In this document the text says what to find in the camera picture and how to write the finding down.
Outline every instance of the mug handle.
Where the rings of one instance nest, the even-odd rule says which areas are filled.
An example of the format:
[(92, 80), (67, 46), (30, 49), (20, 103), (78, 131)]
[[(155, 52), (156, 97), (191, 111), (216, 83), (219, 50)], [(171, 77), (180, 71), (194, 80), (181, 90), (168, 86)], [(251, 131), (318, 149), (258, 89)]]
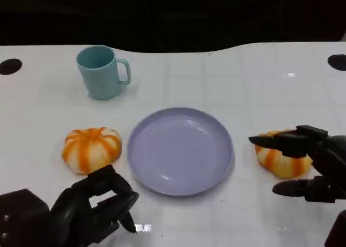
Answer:
[(128, 74), (128, 80), (127, 81), (119, 81), (120, 84), (128, 85), (131, 82), (131, 69), (130, 64), (126, 59), (117, 59), (117, 62), (120, 62), (125, 65), (126, 73)]

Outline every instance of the tabletop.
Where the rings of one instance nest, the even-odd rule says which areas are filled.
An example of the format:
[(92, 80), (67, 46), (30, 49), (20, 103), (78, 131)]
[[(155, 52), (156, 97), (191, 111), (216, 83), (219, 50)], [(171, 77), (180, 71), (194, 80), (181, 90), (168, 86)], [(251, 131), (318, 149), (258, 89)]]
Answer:
[[(88, 97), (75, 63), (84, 47), (0, 47), (0, 62), (23, 62), (19, 72), (0, 76), (0, 194), (28, 188), (52, 207), (64, 188), (83, 178), (60, 156), (69, 131), (107, 126), (126, 148), (144, 117), (188, 106), (213, 115), (231, 134), (231, 175), (198, 196), (167, 197), (133, 178), (124, 149), (114, 167), (140, 194), (131, 209), (140, 232), (120, 228), (100, 246), (323, 246), (346, 202), (273, 194), (281, 180), (259, 166), (248, 136), (300, 124), (346, 134), (346, 74), (327, 63), (345, 53), (346, 43), (258, 43), (193, 54), (115, 49), (130, 62), (132, 82), (109, 101)], [(306, 177), (316, 174), (312, 169)]]

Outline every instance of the teal mug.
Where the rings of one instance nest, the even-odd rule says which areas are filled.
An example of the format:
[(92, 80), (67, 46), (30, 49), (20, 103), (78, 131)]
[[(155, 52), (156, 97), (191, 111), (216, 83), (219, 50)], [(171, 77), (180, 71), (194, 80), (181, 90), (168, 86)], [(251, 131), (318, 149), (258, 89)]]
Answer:
[[(94, 45), (82, 50), (76, 58), (79, 71), (90, 97), (110, 99), (121, 93), (121, 85), (131, 82), (131, 69), (126, 59), (117, 59), (114, 51), (104, 45)], [(127, 81), (120, 81), (117, 62), (125, 65)]]

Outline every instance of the orange striped pumpkin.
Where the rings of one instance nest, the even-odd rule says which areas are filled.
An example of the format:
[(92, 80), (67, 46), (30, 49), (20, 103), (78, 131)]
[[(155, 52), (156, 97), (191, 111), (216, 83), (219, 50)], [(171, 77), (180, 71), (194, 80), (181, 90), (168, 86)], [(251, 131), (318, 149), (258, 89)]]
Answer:
[[(283, 131), (271, 131), (265, 135), (275, 135)], [(283, 156), (278, 150), (255, 145), (257, 160), (260, 165), (282, 178), (294, 178), (305, 174), (311, 167), (311, 158), (291, 158)]]
[(117, 131), (102, 127), (70, 132), (61, 156), (75, 173), (89, 174), (117, 160), (121, 152)]

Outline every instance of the black hole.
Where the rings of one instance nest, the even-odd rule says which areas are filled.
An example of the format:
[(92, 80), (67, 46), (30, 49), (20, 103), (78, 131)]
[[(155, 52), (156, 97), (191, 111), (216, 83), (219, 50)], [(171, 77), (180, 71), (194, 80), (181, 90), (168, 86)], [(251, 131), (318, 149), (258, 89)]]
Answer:
[(329, 65), (336, 70), (346, 70), (346, 55), (338, 54), (332, 55), (328, 58)]
[(0, 74), (10, 75), (21, 69), (23, 63), (19, 59), (7, 59), (0, 63)]

